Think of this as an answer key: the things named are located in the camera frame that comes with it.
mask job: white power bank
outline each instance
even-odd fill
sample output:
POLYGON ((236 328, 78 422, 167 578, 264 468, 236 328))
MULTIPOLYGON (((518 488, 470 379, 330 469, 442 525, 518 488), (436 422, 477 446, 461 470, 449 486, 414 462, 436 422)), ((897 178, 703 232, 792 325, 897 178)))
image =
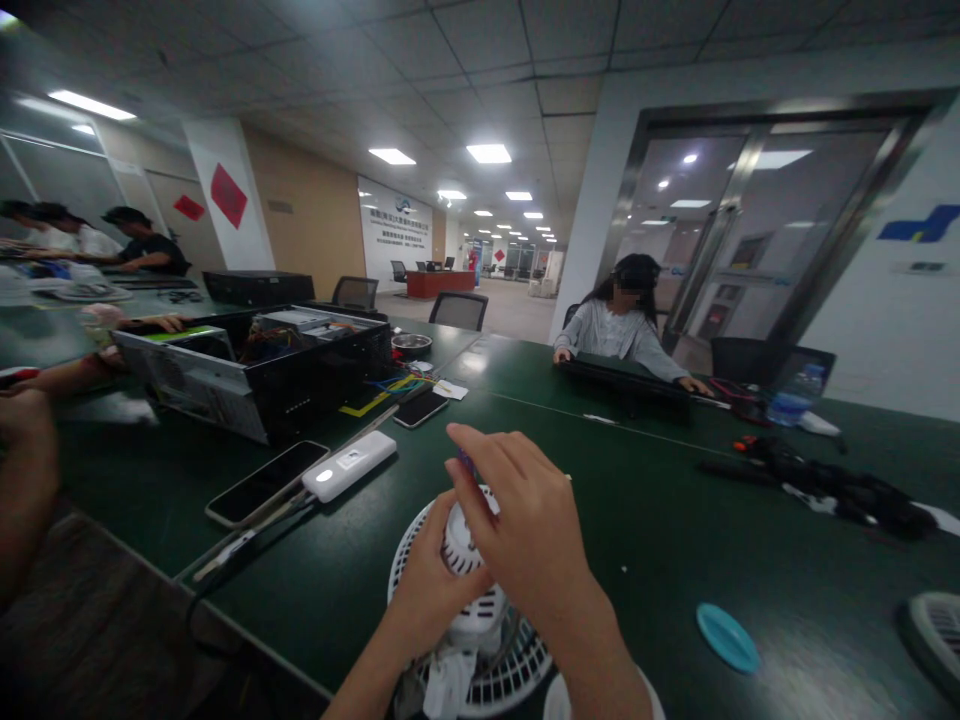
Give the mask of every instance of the white power bank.
POLYGON ((397 451, 395 440, 379 430, 334 453, 300 476, 303 486, 320 502, 330 502, 397 451))

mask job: blue lid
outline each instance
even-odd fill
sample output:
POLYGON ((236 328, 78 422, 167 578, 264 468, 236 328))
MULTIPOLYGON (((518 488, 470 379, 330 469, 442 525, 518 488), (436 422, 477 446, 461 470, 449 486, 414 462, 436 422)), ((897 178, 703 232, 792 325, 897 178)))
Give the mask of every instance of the blue lid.
POLYGON ((716 605, 701 603, 697 625, 710 648, 734 670, 752 675, 760 667, 760 653, 743 626, 716 605))

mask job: gray sweater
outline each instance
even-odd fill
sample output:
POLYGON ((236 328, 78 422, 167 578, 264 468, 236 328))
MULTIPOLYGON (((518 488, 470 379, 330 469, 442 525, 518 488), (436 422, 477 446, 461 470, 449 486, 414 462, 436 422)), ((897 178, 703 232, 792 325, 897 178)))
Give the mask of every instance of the gray sweater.
MULTIPOLYGON (((583 303, 567 326, 560 331, 553 343, 554 350, 566 348, 574 357, 579 352, 603 355, 605 309, 606 302, 603 300, 588 300, 583 303)), ((690 375, 663 351, 656 329, 639 310, 631 310, 627 314, 626 329, 617 357, 640 363, 666 382, 690 375)))

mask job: company logo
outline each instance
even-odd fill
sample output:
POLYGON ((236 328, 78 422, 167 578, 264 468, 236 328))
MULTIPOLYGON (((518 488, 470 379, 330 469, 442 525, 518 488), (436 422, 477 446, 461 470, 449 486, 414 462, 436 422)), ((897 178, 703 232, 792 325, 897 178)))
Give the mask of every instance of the company logo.
POLYGON ((896 220, 887 223, 877 240, 904 242, 940 242, 950 223, 960 217, 960 205, 937 205, 926 220, 896 220))

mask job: reception desk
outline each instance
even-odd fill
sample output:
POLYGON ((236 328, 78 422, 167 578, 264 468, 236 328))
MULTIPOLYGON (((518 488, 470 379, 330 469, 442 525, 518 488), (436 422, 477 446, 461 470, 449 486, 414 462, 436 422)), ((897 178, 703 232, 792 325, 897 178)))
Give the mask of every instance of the reception desk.
POLYGON ((473 292, 472 272, 410 272, 407 271, 407 296, 429 299, 444 290, 450 292, 473 292))

